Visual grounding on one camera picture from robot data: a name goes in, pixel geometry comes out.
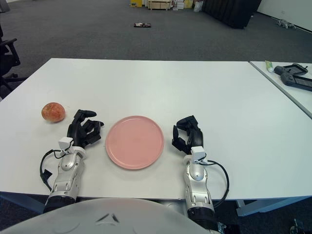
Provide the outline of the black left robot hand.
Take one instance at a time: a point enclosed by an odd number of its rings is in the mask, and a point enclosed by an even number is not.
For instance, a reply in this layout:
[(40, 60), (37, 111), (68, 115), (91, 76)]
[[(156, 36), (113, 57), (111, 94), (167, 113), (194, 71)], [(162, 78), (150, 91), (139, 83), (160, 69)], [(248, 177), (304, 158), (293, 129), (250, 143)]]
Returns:
[(73, 139), (73, 146), (79, 146), (84, 149), (87, 145), (101, 139), (100, 131), (104, 123), (89, 119), (96, 115), (96, 112), (88, 110), (78, 110), (76, 112), (67, 132), (67, 137)]

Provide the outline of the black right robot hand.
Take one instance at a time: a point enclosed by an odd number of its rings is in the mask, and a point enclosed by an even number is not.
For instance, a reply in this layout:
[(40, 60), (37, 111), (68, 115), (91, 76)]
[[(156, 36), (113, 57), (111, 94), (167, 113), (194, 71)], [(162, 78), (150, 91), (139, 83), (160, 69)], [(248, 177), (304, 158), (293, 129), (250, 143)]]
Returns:
[[(187, 133), (187, 142), (179, 137), (178, 129), (183, 130)], [(172, 145), (179, 151), (183, 151), (187, 155), (191, 154), (192, 147), (203, 147), (203, 133), (198, 127), (198, 122), (195, 116), (185, 117), (179, 120), (176, 125), (173, 126)]]

